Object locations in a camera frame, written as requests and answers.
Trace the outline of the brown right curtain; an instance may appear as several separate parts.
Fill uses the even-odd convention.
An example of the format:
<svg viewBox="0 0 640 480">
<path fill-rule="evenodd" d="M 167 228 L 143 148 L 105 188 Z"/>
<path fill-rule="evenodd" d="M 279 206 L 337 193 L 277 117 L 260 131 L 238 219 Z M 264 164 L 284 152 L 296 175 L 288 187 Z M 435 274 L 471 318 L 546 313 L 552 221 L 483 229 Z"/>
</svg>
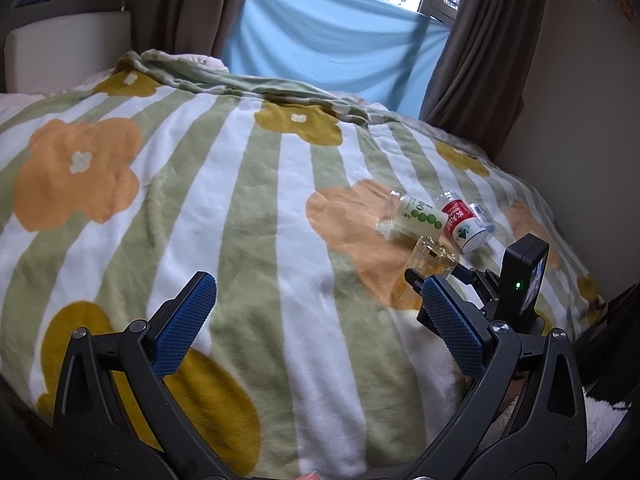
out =
<svg viewBox="0 0 640 480">
<path fill-rule="evenodd" d="M 461 0 L 420 110 L 422 122 L 496 158 L 521 113 L 546 0 Z"/>
</svg>

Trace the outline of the white green-dot label bottle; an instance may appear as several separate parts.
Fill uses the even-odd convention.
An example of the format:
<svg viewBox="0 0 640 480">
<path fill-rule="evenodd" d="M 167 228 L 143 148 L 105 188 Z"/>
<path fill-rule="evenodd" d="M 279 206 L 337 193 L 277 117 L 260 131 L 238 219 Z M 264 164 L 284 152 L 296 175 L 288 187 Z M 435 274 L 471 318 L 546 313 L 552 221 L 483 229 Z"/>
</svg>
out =
<svg viewBox="0 0 640 480">
<path fill-rule="evenodd" d="M 388 240 L 402 235 L 413 240 L 428 237 L 437 242 L 446 222 L 446 214 L 435 206 L 412 195 L 391 190 L 378 219 L 378 230 Z"/>
</svg>

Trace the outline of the red label plastic bottle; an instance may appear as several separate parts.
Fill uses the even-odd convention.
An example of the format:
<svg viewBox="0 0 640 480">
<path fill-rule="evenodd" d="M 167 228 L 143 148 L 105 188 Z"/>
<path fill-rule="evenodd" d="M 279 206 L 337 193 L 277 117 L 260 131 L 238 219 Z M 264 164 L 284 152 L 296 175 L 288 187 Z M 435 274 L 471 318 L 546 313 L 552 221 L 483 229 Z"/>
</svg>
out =
<svg viewBox="0 0 640 480">
<path fill-rule="evenodd" d="M 462 254 L 474 252 L 486 243 L 488 231 L 484 223 L 457 193 L 442 192 L 436 198 L 436 205 L 447 216 L 446 234 Z"/>
</svg>

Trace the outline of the brown left curtain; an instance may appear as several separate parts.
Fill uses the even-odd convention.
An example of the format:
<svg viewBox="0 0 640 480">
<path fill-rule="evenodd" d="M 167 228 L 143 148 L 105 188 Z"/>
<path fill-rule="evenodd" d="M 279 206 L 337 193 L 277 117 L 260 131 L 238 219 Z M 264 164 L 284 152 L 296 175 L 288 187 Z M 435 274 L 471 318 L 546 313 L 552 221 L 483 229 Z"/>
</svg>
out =
<svg viewBox="0 0 640 480">
<path fill-rule="evenodd" d="M 134 50 L 219 58 L 246 0 L 124 0 Z"/>
</svg>

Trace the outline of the white pillow under blanket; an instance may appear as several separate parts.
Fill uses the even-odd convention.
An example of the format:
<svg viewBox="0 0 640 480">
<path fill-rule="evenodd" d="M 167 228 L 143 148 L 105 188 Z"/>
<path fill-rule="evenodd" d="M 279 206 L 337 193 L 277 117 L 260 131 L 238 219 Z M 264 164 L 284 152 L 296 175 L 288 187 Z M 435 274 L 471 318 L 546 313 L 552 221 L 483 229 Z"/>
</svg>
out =
<svg viewBox="0 0 640 480">
<path fill-rule="evenodd" d="M 96 73 L 87 79 L 82 84 L 74 88 L 64 89 L 55 92 L 36 92 L 36 93 L 2 93 L 0 96 L 0 119 L 2 122 L 6 122 L 11 117 L 15 116 L 21 110 L 28 107 L 35 102 L 52 98 L 52 96 L 58 96 L 59 94 L 70 93 L 72 91 L 86 91 L 95 87 L 99 82 L 104 81 L 108 77 L 114 74 L 114 70 L 102 70 L 102 72 Z"/>
</svg>

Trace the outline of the white headboard cushion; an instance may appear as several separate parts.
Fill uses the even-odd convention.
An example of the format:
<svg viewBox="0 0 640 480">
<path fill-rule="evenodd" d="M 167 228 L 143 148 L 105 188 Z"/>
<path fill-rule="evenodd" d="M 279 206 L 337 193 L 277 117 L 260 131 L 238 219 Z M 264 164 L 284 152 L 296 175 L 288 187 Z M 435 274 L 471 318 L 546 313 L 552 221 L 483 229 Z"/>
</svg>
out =
<svg viewBox="0 0 640 480">
<path fill-rule="evenodd" d="M 14 28 L 3 46 L 4 91 L 75 88 L 130 50 L 130 15 L 124 11 L 57 16 Z"/>
</svg>

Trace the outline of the blue label clear bottle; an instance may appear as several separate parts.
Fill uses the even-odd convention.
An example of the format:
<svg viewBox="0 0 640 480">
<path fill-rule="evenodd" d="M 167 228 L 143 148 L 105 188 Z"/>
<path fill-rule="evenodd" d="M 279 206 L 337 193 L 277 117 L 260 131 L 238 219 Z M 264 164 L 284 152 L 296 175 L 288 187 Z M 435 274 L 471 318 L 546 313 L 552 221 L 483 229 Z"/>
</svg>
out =
<svg viewBox="0 0 640 480">
<path fill-rule="evenodd" d="M 482 204 L 479 204 L 479 203 L 470 203 L 469 207 L 477 216 L 478 220 L 482 222 L 482 225 L 487 231 L 488 236 L 492 237 L 495 234 L 496 227 L 495 227 L 494 220 L 492 220 L 492 217 L 488 212 L 488 210 Z"/>
</svg>

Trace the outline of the brown curtain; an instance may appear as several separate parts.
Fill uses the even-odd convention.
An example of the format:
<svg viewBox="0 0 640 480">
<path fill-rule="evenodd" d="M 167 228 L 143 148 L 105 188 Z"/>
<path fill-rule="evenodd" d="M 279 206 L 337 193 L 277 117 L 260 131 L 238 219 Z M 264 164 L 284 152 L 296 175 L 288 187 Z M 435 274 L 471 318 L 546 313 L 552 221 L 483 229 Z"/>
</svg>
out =
<svg viewBox="0 0 640 480">
<path fill-rule="evenodd" d="M 124 0 L 134 50 L 219 58 L 246 0 Z"/>
<path fill-rule="evenodd" d="M 461 0 L 420 110 L 422 122 L 496 158 L 521 113 L 546 0 Z"/>
</svg>

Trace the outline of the clear orange-label plastic cup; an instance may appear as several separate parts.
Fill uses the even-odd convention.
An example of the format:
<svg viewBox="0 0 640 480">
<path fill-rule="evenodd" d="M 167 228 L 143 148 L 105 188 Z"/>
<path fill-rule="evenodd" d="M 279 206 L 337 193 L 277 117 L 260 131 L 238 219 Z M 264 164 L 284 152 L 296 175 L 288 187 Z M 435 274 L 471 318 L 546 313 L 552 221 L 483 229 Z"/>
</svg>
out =
<svg viewBox="0 0 640 480">
<path fill-rule="evenodd" d="M 394 281 L 390 292 L 392 307 L 397 310 L 418 310 L 420 308 L 421 295 L 415 292 L 405 279 L 405 272 L 408 269 L 415 270 L 424 278 L 433 274 L 448 276 L 458 261 L 457 253 L 449 245 L 434 242 L 428 236 L 421 236 Z"/>
</svg>

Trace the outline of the flower striped fleece blanket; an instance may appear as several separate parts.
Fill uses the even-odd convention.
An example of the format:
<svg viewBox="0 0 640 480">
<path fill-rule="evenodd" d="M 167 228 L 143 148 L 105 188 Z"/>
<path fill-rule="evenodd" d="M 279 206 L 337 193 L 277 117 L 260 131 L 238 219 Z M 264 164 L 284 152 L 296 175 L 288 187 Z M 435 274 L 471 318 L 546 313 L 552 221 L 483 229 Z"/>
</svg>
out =
<svg viewBox="0 0 640 480">
<path fill-rule="evenodd" d="M 536 302 L 578 338 L 592 275 L 529 184 L 455 136 L 309 84 L 128 53 L 97 80 L 1 100 L 1 376 L 44 419 L 72 331 L 119 332 L 191 276 L 216 307 L 166 382 L 237 474 L 351 479 L 415 460 L 465 381 L 392 289 L 410 248 L 378 230 L 393 191 L 454 192 L 496 232 L 498 271 L 550 246 Z"/>
</svg>

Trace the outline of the white fluffy sleeve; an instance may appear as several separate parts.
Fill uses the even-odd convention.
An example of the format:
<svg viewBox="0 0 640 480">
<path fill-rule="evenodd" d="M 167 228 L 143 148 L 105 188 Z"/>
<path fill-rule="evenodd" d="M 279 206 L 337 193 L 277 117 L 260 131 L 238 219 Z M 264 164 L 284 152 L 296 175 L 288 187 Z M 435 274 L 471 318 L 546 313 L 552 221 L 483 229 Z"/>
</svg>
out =
<svg viewBox="0 0 640 480">
<path fill-rule="evenodd" d="M 611 404 L 586 396 L 585 407 L 587 421 L 586 461 L 589 462 L 620 426 L 629 410 L 629 405 L 625 402 Z"/>
</svg>

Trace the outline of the light blue cloth over window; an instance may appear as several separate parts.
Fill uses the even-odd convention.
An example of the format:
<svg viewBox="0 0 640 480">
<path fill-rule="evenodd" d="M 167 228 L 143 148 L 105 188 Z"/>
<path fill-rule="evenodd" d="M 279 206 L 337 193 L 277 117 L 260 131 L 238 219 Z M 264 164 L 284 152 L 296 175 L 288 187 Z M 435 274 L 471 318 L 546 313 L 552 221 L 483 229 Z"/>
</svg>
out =
<svg viewBox="0 0 640 480">
<path fill-rule="evenodd" d="M 231 73 L 303 81 L 416 117 L 450 28 L 383 0 L 246 0 Z"/>
</svg>

